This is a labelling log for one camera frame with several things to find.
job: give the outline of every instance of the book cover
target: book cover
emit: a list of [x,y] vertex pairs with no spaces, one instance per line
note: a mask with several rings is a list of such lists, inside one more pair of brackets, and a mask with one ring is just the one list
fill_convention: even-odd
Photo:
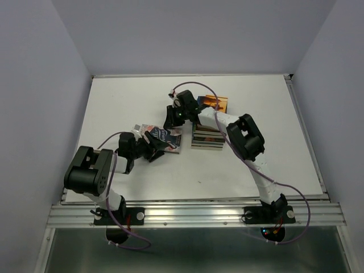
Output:
[[141,125],[139,132],[147,140],[147,138],[144,136],[146,131],[148,131],[153,137],[156,137],[159,140],[169,144],[169,147],[164,149],[165,152],[171,152],[173,154],[180,153],[182,138],[181,128],[164,129],[162,126],[143,124]]
[[[218,98],[218,111],[226,113],[228,110],[228,98],[227,97],[217,97]],[[216,98],[212,95],[199,96],[197,98],[199,105],[206,104],[213,108],[216,107]]]

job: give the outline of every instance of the stack of books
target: stack of books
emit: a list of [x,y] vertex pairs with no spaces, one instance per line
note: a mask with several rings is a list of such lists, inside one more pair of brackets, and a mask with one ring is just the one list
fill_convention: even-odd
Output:
[[[199,105],[206,104],[214,108],[216,107],[215,96],[199,96],[197,102]],[[226,113],[227,109],[228,98],[218,97],[218,110]],[[220,131],[196,123],[192,124],[192,149],[221,151],[224,143],[225,140]]]

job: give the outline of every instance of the glass panel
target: glass panel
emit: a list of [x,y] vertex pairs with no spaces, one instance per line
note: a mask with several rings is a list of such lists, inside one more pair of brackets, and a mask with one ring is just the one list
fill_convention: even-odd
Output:
[[[286,231],[290,239],[302,228]],[[130,251],[108,245],[103,229],[58,229],[46,272],[350,272],[336,227],[310,227],[300,240],[284,246],[243,232],[260,236],[257,228],[140,229],[137,233],[153,245]]]

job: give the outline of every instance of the book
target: book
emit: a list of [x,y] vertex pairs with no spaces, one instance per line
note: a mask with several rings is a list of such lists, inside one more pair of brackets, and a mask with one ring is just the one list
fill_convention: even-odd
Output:
[[193,133],[197,134],[214,135],[214,136],[216,135],[222,138],[220,131],[213,128],[208,128],[207,126],[202,127],[201,125],[196,123],[193,124],[192,131]]
[[197,145],[191,145],[191,149],[197,149],[197,150],[212,150],[212,151],[222,151],[222,147],[209,147],[209,146],[197,146]]
[[193,137],[199,137],[199,138],[208,138],[208,137],[213,137],[213,138],[218,138],[218,139],[224,139],[223,136],[220,135],[206,135],[206,134],[202,134],[202,133],[197,133],[197,134],[193,134]]
[[[204,104],[215,108],[216,98],[211,95],[199,96],[197,98],[197,103],[199,105]],[[218,97],[218,110],[226,113],[227,108],[228,98]],[[224,143],[224,137],[221,135],[219,130],[197,123],[192,124],[192,149],[221,151]]]
[[181,128],[164,129],[162,126],[143,124],[141,125],[139,132],[148,141],[148,139],[144,136],[146,131],[148,131],[153,137],[169,144],[169,147],[164,149],[165,152],[173,154],[180,153],[182,138]]
[[[227,97],[217,97],[218,98],[218,111],[226,113],[228,110],[228,98]],[[216,107],[216,98],[213,95],[199,96],[197,98],[199,105],[206,104],[213,108]]]
[[211,144],[211,143],[208,143],[208,144],[206,144],[206,143],[195,143],[195,142],[192,142],[192,144],[191,144],[192,146],[209,146],[209,147],[221,147],[221,148],[223,148],[223,146],[224,146],[224,144]]
[[192,141],[202,141],[202,142],[218,142],[218,143],[225,143],[223,138],[214,138],[213,136],[194,136]]
[[[205,105],[215,108],[216,107],[216,98],[215,98],[215,96],[211,96],[211,95],[198,96],[197,103],[199,105],[205,104]],[[228,110],[228,98],[227,97],[218,97],[218,110],[220,112],[226,113],[226,111]],[[221,135],[219,130],[210,128],[208,126],[196,124],[196,123],[193,124],[192,130],[194,133]]]

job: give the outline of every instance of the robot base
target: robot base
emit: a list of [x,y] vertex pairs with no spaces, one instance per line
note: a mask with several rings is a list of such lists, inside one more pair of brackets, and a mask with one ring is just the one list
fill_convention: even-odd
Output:
[[[118,220],[118,222],[126,226],[128,222],[128,218],[130,216],[130,225],[131,226],[142,226],[144,225],[144,212],[145,208],[126,208],[125,216],[122,217],[118,210],[113,212],[114,217]],[[114,226],[115,223],[111,219],[109,212],[105,209],[96,209],[96,213],[101,216],[101,219],[95,219],[93,221],[96,226]]]
[[296,222],[292,206],[285,206],[278,215],[272,215],[271,209],[265,206],[246,206],[242,220],[247,225],[277,224],[282,218],[283,224]]

